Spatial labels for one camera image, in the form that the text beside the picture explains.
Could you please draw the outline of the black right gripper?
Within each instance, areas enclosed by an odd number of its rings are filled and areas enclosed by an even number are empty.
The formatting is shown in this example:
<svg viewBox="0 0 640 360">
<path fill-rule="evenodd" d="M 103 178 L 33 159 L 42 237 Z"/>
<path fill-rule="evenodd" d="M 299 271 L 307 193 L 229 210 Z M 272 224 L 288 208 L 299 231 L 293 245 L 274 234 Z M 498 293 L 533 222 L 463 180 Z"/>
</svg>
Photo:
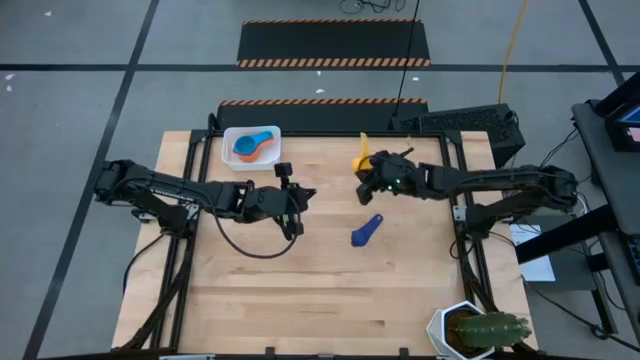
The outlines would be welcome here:
<svg viewBox="0 0 640 360">
<path fill-rule="evenodd" d="M 401 153 L 382 150 L 369 157 L 372 169 L 355 172 L 361 182 L 356 189 L 361 205 L 371 202 L 374 192 L 388 191 L 394 196 L 426 198 L 425 171 L 406 158 L 413 151 L 413 147 Z"/>
</svg>

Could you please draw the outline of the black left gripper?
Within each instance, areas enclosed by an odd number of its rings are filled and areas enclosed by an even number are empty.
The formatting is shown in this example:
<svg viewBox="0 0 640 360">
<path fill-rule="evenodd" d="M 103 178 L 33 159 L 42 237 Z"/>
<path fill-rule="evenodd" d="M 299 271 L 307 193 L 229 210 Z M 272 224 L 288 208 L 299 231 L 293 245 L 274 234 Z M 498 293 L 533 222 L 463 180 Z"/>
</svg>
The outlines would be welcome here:
<svg viewBox="0 0 640 360">
<path fill-rule="evenodd" d="M 281 181 L 280 187 L 264 186 L 249 190 L 241 202 L 239 222 L 255 223 L 271 218 L 284 237 L 292 241 L 304 233 L 301 214 L 309 209 L 308 197 L 313 197 L 317 190 L 291 182 L 293 168 L 288 162 L 275 164 L 274 171 Z"/>
</svg>

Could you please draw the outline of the orange measuring cup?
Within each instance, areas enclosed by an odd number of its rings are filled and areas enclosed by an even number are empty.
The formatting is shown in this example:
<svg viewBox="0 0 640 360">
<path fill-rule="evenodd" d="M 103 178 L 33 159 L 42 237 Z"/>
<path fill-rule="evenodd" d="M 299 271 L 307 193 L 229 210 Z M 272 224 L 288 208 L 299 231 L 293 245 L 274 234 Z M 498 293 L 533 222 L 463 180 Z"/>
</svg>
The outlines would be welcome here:
<svg viewBox="0 0 640 360">
<path fill-rule="evenodd" d="M 261 151 L 273 142 L 272 139 L 267 139 L 259 142 L 254 141 L 249 148 L 248 141 L 249 138 L 246 137 L 239 139 L 238 143 L 241 144 L 242 149 L 240 152 L 234 151 L 238 158 L 245 163 L 256 162 L 261 155 Z"/>
</svg>

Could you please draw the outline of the indigo measuring cup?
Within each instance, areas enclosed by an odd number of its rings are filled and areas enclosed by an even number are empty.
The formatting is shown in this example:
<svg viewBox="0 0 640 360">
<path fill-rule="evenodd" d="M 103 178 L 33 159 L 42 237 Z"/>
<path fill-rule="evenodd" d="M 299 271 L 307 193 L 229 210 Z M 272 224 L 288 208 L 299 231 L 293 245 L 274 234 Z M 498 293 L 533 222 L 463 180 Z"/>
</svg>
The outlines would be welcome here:
<svg viewBox="0 0 640 360">
<path fill-rule="evenodd" d="M 381 214 L 376 214 L 360 228 L 354 230 L 351 233 L 351 246 L 366 246 L 378 227 L 382 224 L 383 220 L 384 218 Z"/>
</svg>

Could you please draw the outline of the light blue measuring cup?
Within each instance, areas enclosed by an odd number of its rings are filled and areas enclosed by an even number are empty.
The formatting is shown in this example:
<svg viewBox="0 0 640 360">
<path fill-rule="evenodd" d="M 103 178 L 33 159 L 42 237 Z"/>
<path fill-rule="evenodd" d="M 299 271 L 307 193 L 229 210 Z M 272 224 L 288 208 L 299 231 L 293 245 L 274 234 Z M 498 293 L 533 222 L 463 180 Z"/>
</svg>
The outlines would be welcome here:
<svg viewBox="0 0 640 360">
<path fill-rule="evenodd" d="M 262 145 L 273 139 L 273 133 L 270 131 L 243 135 L 235 141 L 233 152 L 239 156 L 253 156 L 258 153 Z"/>
</svg>

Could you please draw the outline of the white plastic basket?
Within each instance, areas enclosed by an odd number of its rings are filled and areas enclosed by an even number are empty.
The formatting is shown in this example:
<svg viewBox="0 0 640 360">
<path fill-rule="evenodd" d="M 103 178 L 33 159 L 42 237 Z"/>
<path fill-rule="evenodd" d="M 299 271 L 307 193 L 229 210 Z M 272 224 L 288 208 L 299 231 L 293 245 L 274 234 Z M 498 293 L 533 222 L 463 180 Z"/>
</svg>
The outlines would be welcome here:
<svg viewBox="0 0 640 360">
<path fill-rule="evenodd" d="M 273 133 L 273 142 L 261 151 L 261 155 L 256 162 L 242 162 L 233 152 L 235 141 L 243 136 L 263 131 Z M 223 133 L 222 161 L 233 171 L 265 171 L 270 170 L 279 162 L 281 156 L 281 130 L 277 126 L 253 126 L 253 127 L 229 127 Z"/>
</svg>

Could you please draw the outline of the black perforated computer case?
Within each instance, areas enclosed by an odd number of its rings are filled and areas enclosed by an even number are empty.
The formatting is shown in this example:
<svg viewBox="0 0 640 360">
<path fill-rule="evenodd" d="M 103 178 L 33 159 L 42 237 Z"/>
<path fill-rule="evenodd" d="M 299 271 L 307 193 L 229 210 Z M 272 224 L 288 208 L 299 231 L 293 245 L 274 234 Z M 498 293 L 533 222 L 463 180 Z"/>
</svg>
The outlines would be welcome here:
<svg viewBox="0 0 640 360">
<path fill-rule="evenodd" d="M 519 129 L 517 114 L 507 104 L 396 116 L 389 121 L 388 129 L 414 134 L 485 132 L 498 168 L 503 167 L 526 144 Z"/>
</svg>

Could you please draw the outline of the white hexagonal plant pot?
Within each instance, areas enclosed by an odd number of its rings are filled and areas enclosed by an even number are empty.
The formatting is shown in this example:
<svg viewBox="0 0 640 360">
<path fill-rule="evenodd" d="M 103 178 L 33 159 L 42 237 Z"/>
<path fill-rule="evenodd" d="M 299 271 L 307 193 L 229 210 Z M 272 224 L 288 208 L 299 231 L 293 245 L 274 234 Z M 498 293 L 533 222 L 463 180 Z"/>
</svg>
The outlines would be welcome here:
<svg viewBox="0 0 640 360">
<path fill-rule="evenodd" d="M 469 301 L 438 309 L 425 329 L 437 354 L 445 360 L 483 360 L 496 352 L 495 347 L 478 348 L 464 345 L 452 330 L 465 317 L 484 315 Z"/>
</svg>

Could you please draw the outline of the white paper sheet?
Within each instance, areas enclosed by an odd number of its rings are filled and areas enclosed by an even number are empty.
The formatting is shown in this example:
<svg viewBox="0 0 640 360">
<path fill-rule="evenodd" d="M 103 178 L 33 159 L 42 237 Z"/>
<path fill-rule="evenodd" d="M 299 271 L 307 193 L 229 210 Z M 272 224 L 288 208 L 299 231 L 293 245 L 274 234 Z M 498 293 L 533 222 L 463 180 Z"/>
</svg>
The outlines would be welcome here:
<svg viewBox="0 0 640 360">
<path fill-rule="evenodd" d="M 521 245 L 541 234 L 541 227 L 539 225 L 512 224 L 509 228 L 515 245 Z M 549 256 L 521 264 L 520 271 L 528 282 L 556 281 Z"/>
</svg>

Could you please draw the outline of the green cactus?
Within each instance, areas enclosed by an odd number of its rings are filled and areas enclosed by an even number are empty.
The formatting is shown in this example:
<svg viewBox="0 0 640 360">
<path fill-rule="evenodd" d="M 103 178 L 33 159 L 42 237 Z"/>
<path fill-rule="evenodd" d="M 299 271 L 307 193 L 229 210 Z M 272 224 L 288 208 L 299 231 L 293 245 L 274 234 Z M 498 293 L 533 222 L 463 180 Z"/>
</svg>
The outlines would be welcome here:
<svg viewBox="0 0 640 360">
<path fill-rule="evenodd" d="M 532 331 L 528 320 L 505 312 L 464 316 L 451 326 L 468 347 L 511 347 L 528 338 Z"/>
</svg>

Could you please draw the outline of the grey desk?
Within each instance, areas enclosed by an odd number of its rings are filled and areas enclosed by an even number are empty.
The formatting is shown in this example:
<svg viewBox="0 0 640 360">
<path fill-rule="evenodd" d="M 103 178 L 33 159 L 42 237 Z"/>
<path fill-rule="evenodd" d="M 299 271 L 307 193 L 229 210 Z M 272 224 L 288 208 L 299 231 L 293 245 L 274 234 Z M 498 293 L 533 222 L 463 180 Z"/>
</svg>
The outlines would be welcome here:
<svg viewBox="0 0 640 360">
<path fill-rule="evenodd" d="M 601 235 L 601 246 L 640 341 L 640 152 L 617 152 L 605 119 L 591 104 L 576 104 L 571 110 L 594 175 L 618 223 L 616 230 Z"/>
</svg>

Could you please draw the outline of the black monitor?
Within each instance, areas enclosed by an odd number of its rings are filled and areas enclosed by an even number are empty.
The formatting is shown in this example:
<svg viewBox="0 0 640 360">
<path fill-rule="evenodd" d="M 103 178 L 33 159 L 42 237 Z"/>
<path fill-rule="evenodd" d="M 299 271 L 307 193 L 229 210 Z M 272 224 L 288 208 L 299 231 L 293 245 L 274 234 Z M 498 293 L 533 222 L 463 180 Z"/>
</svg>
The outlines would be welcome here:
<svg viewBox="0 0 640 360">
<path fill-rule="evenodd" d="M 616 151 L 640 152 L 640 72 L 595 105 L 595 113 L 604 119 L 605 129 Z"/>
</svg>

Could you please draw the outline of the black aluminium table frame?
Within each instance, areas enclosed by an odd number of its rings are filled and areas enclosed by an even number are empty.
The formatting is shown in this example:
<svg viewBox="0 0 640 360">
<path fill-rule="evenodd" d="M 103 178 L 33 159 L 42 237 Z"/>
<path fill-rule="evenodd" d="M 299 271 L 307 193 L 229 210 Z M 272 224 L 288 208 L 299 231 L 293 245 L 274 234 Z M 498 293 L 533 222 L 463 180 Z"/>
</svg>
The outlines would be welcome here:
<svg viewBox="0 0 640 360">
<path fill-rule="evenodd" d="M 168 310 L 161 344 L 181 353 L 412 355 L 434 353 L 434 312 L 463 300 L 451 257 L 448 201 L 356 196 L 356 135 L 282 140 L 293 178 L 315 188 L 305 232 L 289 244 L 271 221 L 240 225 L 203 215 L 186 298 Z M 364 247 L 351 233 L 381 214 Z"/>
</svg>

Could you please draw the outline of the black desk leg frame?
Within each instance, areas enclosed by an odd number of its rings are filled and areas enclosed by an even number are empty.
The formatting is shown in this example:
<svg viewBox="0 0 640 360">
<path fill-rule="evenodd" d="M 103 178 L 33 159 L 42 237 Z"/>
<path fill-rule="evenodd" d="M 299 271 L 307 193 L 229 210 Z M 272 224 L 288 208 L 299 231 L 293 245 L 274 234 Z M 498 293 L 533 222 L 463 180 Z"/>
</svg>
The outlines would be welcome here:
<svg viewBox="0 0 640 360">
<path fill-rule="evenodd" d="M 541 234 L 516 245 L 520 265 L 544 256 L 550 258 L 556 281 L 533 283 L 552 291 L 591 293 L 600 319 L 600 324 L 594 325 L 592 332 L 600 338 L 617 332 L 605 284 L 599 276 L 610 265 L 604 255 L 591 254 L 585 242 L 617 229 L 613 211 L 608 205 L 604 205 L 581 217 L 544 216 Z"/>
</svg>

